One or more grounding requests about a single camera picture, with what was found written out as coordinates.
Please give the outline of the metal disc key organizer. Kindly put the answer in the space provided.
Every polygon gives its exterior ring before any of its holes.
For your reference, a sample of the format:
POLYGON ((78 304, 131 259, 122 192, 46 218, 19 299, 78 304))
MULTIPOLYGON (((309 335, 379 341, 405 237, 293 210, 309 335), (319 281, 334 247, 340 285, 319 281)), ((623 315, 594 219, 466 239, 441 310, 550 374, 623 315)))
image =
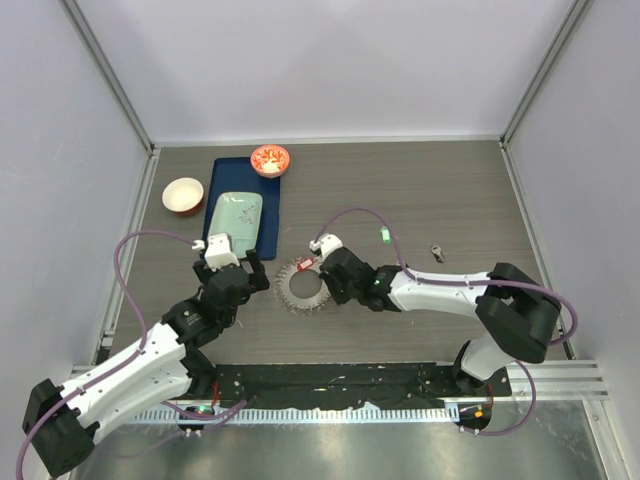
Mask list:
POLYGON ((320 279, 319 260, 311 269, 298 272, 297 263, 307 257, 293 257, 284 263, 274 278, 276 298, 289 312, 311 315, 322 310, 331 299, 328 288, 320 279))

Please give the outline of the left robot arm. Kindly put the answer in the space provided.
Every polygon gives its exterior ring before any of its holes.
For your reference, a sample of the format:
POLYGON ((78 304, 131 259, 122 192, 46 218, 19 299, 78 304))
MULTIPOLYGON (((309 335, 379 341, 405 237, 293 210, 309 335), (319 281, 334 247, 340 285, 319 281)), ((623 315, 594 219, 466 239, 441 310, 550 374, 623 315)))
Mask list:
POLYGON ((216 369, 201 347, 231 327, 239 306, 269 287, 255 251, 238 262, 193 268, 201 281, 195 295, 175 304, 140 340, 87 373, 62 385, 51 379, 29 395, 22 429, 52 477, 64 475, 92 453, 115 428, 143 410, 185 396, 205 397, 216 369))

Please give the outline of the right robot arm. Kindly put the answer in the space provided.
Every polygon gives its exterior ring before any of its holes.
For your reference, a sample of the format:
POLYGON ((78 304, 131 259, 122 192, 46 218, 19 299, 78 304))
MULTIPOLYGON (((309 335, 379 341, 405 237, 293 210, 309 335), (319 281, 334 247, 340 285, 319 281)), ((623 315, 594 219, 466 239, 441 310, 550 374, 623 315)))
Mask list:
POLYGON ((374 312, 435 311, 478 320, 485 333, 463 344, 451 367, 453 391, 472 395, 518 360, 540 364, 561 305, 517 267, 436 275, 399 265, 371 267, 346 247, 321 255, 320 278, 336 304, 351 300, 374 312))

